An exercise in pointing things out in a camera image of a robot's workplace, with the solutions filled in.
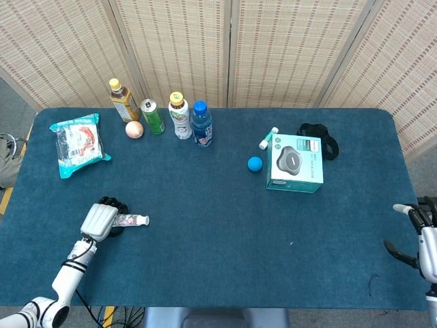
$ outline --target blue bottle cap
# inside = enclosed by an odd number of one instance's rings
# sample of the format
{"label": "blue bottle cap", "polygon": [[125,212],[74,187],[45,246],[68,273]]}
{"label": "blue bottle cap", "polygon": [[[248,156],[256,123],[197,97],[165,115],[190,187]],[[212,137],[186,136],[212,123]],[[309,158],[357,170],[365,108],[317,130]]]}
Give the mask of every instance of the blue bottle cap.
{"label": "blue bottle cap", "polygon": [[203,100],[198,100],[194,103],[194,112],[197,115],[203,115],[204,113],[206,113],[206,109],[207,109],[207,105],[206,102],[204,102]]}

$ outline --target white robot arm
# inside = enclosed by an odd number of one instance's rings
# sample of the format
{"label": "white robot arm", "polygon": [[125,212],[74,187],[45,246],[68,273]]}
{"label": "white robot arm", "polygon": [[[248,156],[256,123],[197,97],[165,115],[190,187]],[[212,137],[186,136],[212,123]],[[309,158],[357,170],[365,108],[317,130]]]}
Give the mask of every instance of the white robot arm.
{"label": "white robot arm", "polygon": [[1,319],[0,328],[59,328],[67,319],[74,291],[96,253],[96,243],[109,235],[117,214],[127,214],[127,210],[115,198],[103,197],[94,204],[81,227],[83,239],[74,244],[52,283],[58,300],[36,297],[20,312]]}
{"label": "white robot arm", "polygon": [[408,215],[416,229],[419,238],[418,258],[398,251],[390,241],[384,241],[384,245],[394,258],[418,269],[421,276],[431,283],[426,300],[431,328],[437,328],[437,201],[430,197],[424,197],[424,201],[423,204],[429,206],[432,218],[415,204],[393,206],[397,212]]}

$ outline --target product box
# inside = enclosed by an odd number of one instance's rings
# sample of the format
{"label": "product box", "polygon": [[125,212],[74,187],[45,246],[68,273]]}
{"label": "product box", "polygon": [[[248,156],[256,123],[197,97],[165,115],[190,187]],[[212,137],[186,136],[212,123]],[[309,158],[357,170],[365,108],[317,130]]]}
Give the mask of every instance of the product box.
{"label": "product box", "polygon": [[267,189],[313,193],[322,186],[320,138],[276,134],[267,151]]}

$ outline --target blue ball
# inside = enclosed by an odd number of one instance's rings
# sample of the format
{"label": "blue ball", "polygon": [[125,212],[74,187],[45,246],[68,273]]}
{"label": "blue ball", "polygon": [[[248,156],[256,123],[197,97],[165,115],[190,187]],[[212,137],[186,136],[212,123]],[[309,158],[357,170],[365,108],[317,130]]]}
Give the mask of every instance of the blue ball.
{"label": "blue ball", "polygon": [[260,159],[258,156],[252,156],[247,161],[247,167],[252,172],[258,172],[260,169],[262,169],[262,159]]}

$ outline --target green can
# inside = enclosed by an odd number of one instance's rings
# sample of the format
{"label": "green can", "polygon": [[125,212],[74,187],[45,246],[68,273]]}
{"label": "green can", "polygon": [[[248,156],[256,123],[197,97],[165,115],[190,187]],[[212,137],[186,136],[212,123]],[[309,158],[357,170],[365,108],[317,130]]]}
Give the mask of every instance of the green can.
{"label": "green can", "polygon": [[160,135],[165,130],[165,125],[163,119],[159,116],[158,106],[156,101],[152,99],[145,99],[141,103],[141,112],[144,115],[147,124],[149,125],[150,131],[154,135]]}

